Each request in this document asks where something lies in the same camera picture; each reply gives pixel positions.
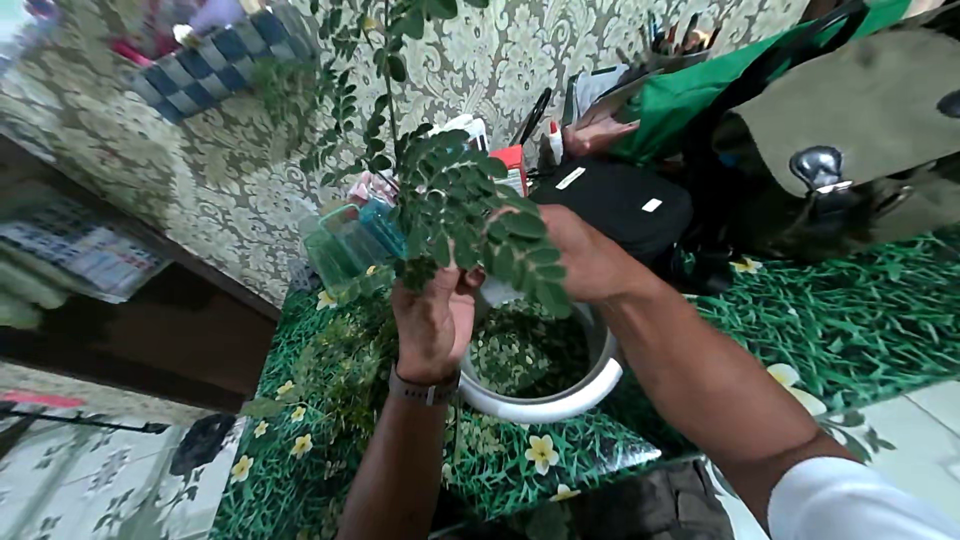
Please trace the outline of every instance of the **teal plastic container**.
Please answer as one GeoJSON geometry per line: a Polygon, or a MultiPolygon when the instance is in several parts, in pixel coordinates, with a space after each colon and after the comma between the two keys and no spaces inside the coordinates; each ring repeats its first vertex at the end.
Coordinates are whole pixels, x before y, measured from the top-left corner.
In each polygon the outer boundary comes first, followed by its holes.
{"type": "Polygon", "coordinates": [[[300,221],[303,251],[338,304],[393,281],[393,261],[405,255],[406,244],[389,211],[382,201],[362,209],[350,204],[300,221]]]}

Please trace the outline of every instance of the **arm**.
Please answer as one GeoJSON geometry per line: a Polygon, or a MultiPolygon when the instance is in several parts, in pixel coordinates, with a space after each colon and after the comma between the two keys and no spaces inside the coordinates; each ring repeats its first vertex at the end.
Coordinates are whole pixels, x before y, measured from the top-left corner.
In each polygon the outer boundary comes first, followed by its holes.
{"type": "MultiPolygon", "coordinates": [[[[429,386],[456,374],[473,329],[475,274],[441,269],[414,295],[391,302],[400,337],[396,372],[429,386]]],[[[440,491],[446,404],[389,396],[347,495],[337,538],[426,538],[440,491]]]]}
{"type": "Polygon", "coordinates": [[[790,467],[819,455],[853,459],[683,296],[573,212],[541,212],[563,253],[566,289],[601,305],[657,411],[717,464],[763,525],[770,492],[790,467]]]}

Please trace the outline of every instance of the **bag strap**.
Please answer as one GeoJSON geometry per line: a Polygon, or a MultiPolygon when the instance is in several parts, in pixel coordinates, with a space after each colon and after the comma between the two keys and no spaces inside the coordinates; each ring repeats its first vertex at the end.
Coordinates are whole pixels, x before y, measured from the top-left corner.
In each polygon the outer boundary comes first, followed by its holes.
{"type": "Polygon", "coordinates": [[[691,248],[693,269],[684,270],[679,253],[669,266],[675,282],[684,284],[694,294],[713,295],[733,283],[730,261],[737,254],[725,241],[724,218],[733,201],[737,182],[712,149],[713,131],[723,114],[756,97],[784,67],[790,69],[816,57],[831,53],[851,39],[867,17],[869,7],[863,0],[851,0],[804,26],[788,33],[768,47],[731,81],[716,98],[690,121],[684,134],[684,156],[690,171],[689,190],[695,193],[694,223],[684,235],[682,244],[691,248]],[[843,22],[840,30],[823,45],[817,37],[830,27],[843,22]]]}

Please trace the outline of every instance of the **tiled floor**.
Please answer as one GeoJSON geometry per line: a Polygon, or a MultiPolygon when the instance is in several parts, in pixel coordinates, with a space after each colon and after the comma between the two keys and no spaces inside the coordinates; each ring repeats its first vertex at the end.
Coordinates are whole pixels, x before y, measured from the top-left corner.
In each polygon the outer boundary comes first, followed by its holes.
{"type": "MultiPolygon", "coordinates": [[[[860,412],[866,417],[863,425],[845,433],[869,452],[870,466],[960,522],[960,382],[931,386],[860,412]],[[896,448],[874,448],[868,435],[871,430],[896,448]]],[[[843,436],[838,439],[846,442],[843,436]]],[[[719,485],[718,490],[725,493],[719,485]]],[[[724,494],[721,502],[737,540],[767,538],[739,499],[724,494]]]]}
{"type": "Polygon", "coordinates": [[[37,421],[0,460],[0,538],[205,537],[242,429],[241,420],[216,458],[187,478],[169,474],[186,428],[148,434],[37,421]]]}

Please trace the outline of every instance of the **wristwatch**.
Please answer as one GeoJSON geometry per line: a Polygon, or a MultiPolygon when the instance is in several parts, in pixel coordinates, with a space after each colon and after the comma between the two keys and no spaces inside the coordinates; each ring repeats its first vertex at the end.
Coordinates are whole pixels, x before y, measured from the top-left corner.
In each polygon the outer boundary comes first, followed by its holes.
{"type": "Polygon", "coordinates": [[[446,405],[457,394],[460,386],[460,370],[439,384],[423,386],[400,378],[396,374],[396,364],[390,367],[390,394],[416,400],[427,405],[446,405]]]}

